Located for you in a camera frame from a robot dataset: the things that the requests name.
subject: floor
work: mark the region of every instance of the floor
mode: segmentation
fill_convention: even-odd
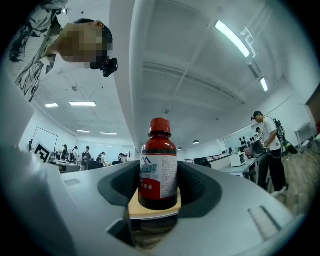
[[[311,147],[296,155],[282,158],[286,182],[289,184],[286,195],[279,195],[282,202],[294,216],[308,213],[315,191],[320,185],[320,150],[313,142]],[[268,192],[273,192],[272,182]]]
[[[285,195],[276,197],[294,216],[306,214],[313,201],[315,191],[320,184],[320,149],[313,142],[311,147],[297,155],[286,155],[282,158],[286,182],[289,184]],[[274,191],[269,182],[268,192]],[[141,222],[133,233],[136,249],[149,252],[172,230],[176,219],[159,219],[152,222]]]

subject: patterned shirt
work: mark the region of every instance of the patterned shirt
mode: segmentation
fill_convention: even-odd
[[[29,102],[39,88],[39,78],[47,74],[56,56],[41,56],[55,43],[62,30],[57,15],[68,0],[45,0],[28,16],[11,40],[3,58],[3,67],[11,81]]]

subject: whiteboard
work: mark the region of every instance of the whiteboard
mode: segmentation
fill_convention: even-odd
[[[37,127],[33,135],[33,141],[32,141],[31,147],[35,149],[37,144],[40,143],[46,149],[53,152],[56,147],[57,139],[58,139],[57,135]]]

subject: black pants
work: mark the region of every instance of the black pants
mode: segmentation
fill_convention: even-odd
[[[280,191],[286,185],[285,168],[280,156],[281,148],[271,151],[271,154],[266,155],[260,161],[258,185],[265,190],[267,190],[266,179],[269,167],[274,191]]]

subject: chair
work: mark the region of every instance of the chair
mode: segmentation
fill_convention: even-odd
[[[92,161],[92,160],[86,160],[86,161],[84,161],[84,170],[83,171],[99,169],[102,167],[104,167],[103,163],[99,163],[99,162]]]
[[[197,158],[194,159],[194,163],[199,166],[205,166],[211,168],[211,164],[208,162],[206,158]]]

